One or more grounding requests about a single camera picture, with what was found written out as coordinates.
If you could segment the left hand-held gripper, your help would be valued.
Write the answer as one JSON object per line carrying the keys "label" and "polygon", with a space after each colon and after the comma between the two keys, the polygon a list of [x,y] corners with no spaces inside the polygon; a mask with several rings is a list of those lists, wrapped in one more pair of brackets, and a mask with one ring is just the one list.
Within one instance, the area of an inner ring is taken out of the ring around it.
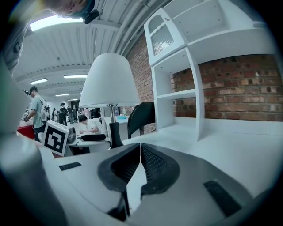
{"label": "left hand-held gripper", "polygon": [[[80,138],[83,141],[96,142],[105,140],[106,136],[104,134],[89,133],[83,134]],[[77,145],[75,128],[68,128],[58,122],[48,121],[46,123],[42,144],[53,153],[59,156],[66,156],[66,148],[68,146]]]}

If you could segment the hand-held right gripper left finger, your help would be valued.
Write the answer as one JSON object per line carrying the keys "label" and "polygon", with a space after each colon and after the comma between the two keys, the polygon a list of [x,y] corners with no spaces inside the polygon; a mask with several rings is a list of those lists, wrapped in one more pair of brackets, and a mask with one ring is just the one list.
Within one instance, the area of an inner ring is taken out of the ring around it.
{"label": "hand-held right gripper left finger", "polygon": [[118,204],[108,214],[125,221],[130,216],[126,186],[140,163],[140,144],[121,146],[121,149],[121,152],[103,160],[98,166],[97,173],[107,189],[119,193]]}

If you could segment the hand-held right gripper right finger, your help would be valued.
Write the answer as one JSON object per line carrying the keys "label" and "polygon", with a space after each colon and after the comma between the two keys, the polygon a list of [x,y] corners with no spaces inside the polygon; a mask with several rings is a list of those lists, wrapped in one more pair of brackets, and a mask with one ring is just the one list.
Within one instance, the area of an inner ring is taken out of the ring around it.
{"label": "hand-held right gripper right finger", "polygon": [[172,152],[169,148],[141,143],[141,164],[146,176],[146,184],[141,187],[141,199],[163,194],[179,178],[180,165],[172,157]]}

